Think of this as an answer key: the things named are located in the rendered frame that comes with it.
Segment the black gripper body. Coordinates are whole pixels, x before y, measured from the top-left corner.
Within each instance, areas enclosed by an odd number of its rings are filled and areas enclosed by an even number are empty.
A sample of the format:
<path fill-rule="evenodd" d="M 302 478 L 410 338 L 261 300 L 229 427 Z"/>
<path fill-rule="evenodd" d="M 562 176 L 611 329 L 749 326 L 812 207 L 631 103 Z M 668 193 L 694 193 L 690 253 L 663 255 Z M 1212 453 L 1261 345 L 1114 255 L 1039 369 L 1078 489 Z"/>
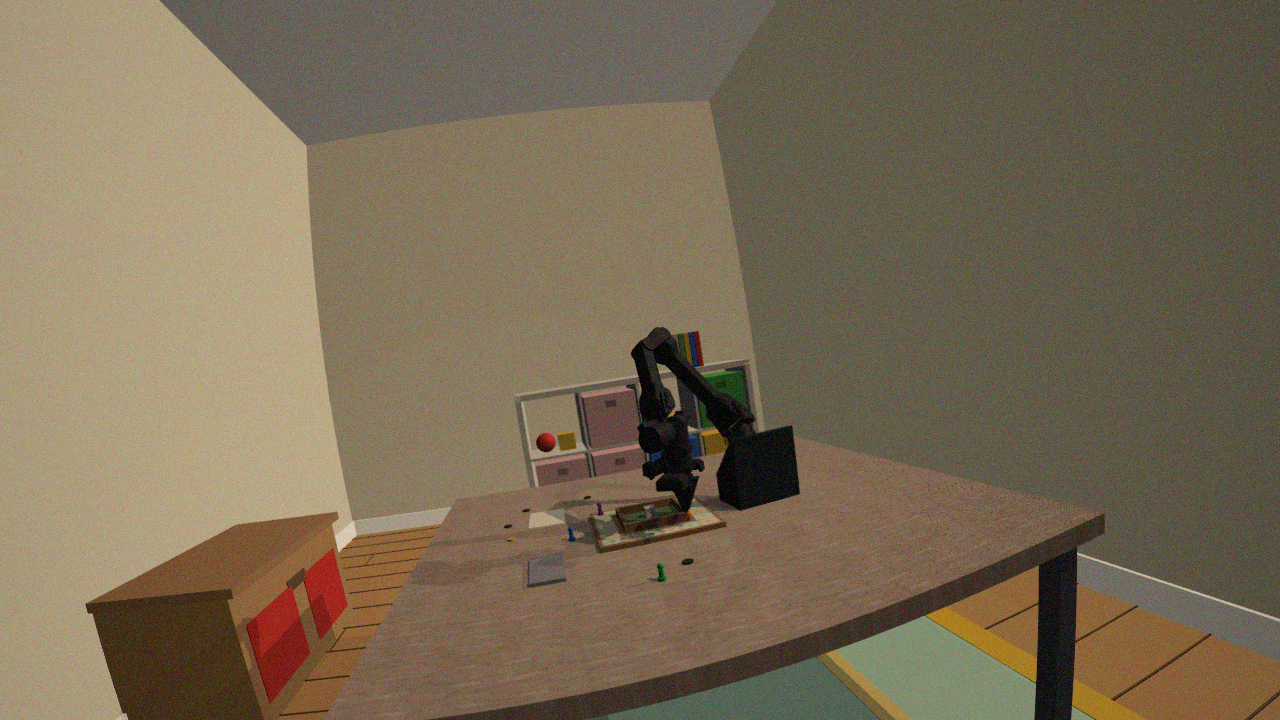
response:
<path fill-rule="evenodd" d="M 672 474 L 664 474 L 657 480 L 657 491 L 685 489 L 689 486 L 689 479 L 692 478 L 691 471 L 705 469 L 701 459 L 692 459 L 691 450 L 692 445 L 686 443 L 669 446 L 662 451 Z"/>

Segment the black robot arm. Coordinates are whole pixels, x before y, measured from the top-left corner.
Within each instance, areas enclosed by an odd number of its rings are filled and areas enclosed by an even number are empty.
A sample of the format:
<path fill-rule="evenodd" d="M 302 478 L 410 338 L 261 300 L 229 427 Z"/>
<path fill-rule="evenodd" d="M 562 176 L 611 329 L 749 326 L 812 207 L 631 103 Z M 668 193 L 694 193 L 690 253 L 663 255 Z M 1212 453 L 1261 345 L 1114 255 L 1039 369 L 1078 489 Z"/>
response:
<path fill-rule="evenodd" d="M 687 421 L 691 420 L 691 416 L 689 414 L 676 411 L 675 416 L 666 419 L 676 405 L 669 389 L 662 384 L 657 363 L 668 366 L 707 405 L 705 416 L 721 432 L 722 437 L 728 438 L 728 442 L 733 438 L 756 433 L 753 428 L 753 421 L 756 421 L 753 413 L 732 396 L 716 391 L 678 354 L 676 340 L 664 327 L 655 327 L 646 338 L 640 340 L 632 348 L 631 356 L 634 357 L 643 389 L 639 398 L 643 424 L 637 427 L 637 430 L 640 432 L 640 447 L 646 454 L 657 454 L 669 446 L 686 445 L 690 441 Z M 663 452 L 657 461 L 643 464 L 643 475 L 649 477 L 650 480 L 663 471 L 664 474 L 671 473 Z"/>

